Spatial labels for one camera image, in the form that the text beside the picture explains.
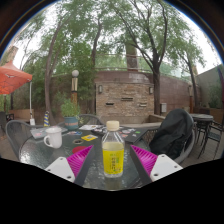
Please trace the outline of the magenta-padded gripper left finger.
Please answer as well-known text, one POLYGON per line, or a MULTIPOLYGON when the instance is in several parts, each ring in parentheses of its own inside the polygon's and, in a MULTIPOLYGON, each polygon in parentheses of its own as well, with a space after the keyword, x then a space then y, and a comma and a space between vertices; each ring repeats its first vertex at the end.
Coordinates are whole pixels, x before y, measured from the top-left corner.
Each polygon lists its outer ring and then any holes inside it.
POLYGON ((67 158, 58 157, 46 171, 82 186, 94 156, 94 146, 90 145, 67 158))

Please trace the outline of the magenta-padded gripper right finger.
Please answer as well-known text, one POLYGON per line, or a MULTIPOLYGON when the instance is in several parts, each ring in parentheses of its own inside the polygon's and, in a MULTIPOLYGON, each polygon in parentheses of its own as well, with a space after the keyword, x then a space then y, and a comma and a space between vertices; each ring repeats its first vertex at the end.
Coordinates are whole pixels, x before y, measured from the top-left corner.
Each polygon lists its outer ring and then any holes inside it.
POLYGON ((182 169, 179 164, 167 155, 155 155, 134 145, 130 146, 130 155, 143 185, 157 181, 182 169))

